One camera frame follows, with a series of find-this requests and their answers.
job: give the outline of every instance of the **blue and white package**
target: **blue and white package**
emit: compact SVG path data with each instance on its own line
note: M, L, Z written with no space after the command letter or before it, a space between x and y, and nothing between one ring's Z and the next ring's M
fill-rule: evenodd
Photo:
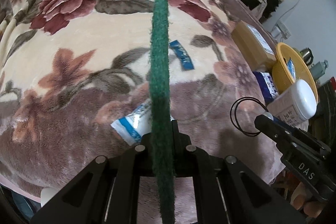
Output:
M194 65L190 59L190 56L178 40L170 42L169 46L171 47L171 49L173 49L176 56L181 60L182 67L185 70L194 69Z
M279 93L273 83L272 76L268 72L259 71L253 71L253 74L258 81L265 103L269 104L273 102L279 96Z
M289 60L287 62L287 68L288 68L290 74L292 75L294 81L296 81L295 67L294 67L294 64L293 64L293 61L292 61L291 58L289 58Z
M142 136L152 130L151 100L147 99L132 113L115 120L111 126L127 144L134 145L139 143Z

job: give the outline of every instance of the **black cable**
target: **black cable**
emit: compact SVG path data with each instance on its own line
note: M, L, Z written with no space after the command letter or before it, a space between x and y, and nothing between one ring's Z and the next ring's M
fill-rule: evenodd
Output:
M238 122L238 119L237 119L237 109L238 109L238 106L241 102L244 102L244 101L253 101L253 102L256 102L257 104L259 104L265 111L268 112L267 110L267 107L262 103L260 102L257 98L254 98L254 97L250 97L250 96L247 96L247 97L242 97L242 98L239 98L237 101L235 101L230 109L230 120L233 124L233 126L238 129L240 132L242 132L244 135L248 136L248 137L256 137L258 136L261 131L259 132L247 132L247 131L244 131L242 130L241 126L239 125L239 122ZM234 110L234 117L235 117L235 121L236 121L236 124L234 123L233 119L232 119L232 110L233 108L235 108Z

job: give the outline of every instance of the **floral blanket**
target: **floral blanket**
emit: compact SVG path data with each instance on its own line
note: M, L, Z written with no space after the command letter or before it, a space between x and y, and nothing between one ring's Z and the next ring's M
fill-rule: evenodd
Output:
M0 0L0 183L39 201L98 155L129 148L110 126L148 98L153 0ZM169 0L169 37L189 54L183 70L169 50L171 114L182 133L211 155L236 155L269 183L283 169L265 135L234 129L229 112L242 96L262 100L256 79L231 39L239 20L255 26L238 0ZM238 111L256 130L262 110ZM196 222L193 185L176 180L176 221ZM142 179L139 223L160 223L155 179Z

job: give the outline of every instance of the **yellow item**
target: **yellow item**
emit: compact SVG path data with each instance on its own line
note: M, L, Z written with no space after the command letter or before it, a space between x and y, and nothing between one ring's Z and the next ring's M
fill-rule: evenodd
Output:
M253 26L240 21L231 33L251 71L271 71L277 61L273 50Z
M318 94L314 79L307 65L298 55L298 53L287 44L280 42L277 44L276 58L277 61L272 68L272 78L276 88L279 91L279 94L283 93L295 82L286 65L289 58L291 58L295 67L296 79L302 79L308 83L315 95L317 103Z

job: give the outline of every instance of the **pink flower pattern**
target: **pink flower pattern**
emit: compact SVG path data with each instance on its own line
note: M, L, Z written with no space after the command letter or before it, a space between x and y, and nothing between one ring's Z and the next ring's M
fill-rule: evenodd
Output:
M211 16L207 7L200 0L168 0L168 3L201 22L207 22Z
M243 55L234 48L225 48L228 61L214 64L214 72L222 83L236 86L236 97L260 95L260 88ZM244 102L244 107L253 109L253 102Z
M41 29L55 34L66 27L70 20L89 15L96 0L43 0L40 13L32 20L31 29Z

